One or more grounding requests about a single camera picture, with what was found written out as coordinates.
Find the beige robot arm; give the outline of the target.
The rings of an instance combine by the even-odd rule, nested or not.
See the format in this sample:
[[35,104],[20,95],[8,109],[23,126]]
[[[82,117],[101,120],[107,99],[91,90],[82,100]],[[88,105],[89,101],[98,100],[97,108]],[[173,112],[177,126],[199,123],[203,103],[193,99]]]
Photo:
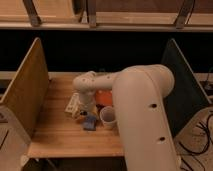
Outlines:
[[73,80],[80,103],[95,90],[112,91],[119,135],[128,171],[180,171],[163,99],[174,87],[163,65],[139,65],[98,76],[87,72]]

